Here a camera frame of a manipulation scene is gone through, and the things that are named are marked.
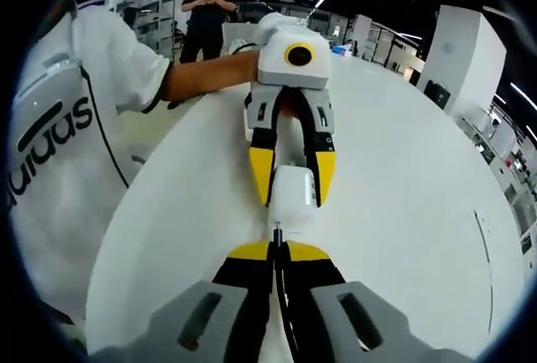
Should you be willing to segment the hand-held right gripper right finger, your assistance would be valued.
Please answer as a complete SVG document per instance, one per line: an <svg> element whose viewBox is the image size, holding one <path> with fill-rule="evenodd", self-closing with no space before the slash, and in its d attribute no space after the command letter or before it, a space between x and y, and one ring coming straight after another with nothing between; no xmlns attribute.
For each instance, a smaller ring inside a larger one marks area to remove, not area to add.
<svg viewBox="0 0 537 363"><path fill-rule="evenodd" d="M344 279L320 248L276 247L276 289L295 362L418 362L407 318L360 282Z"/></svg>

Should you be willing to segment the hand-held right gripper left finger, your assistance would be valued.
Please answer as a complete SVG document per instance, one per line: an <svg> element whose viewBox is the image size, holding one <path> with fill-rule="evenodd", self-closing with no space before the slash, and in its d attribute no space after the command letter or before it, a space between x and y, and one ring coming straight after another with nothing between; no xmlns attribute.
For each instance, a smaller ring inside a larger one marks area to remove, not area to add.
<svg viewBox="0 0 537 363"><path fill-rule="evenodd" d="M274 254L268 241L236 247L211 281L154 311L150 362L257 362L269 321Z"/></svg>

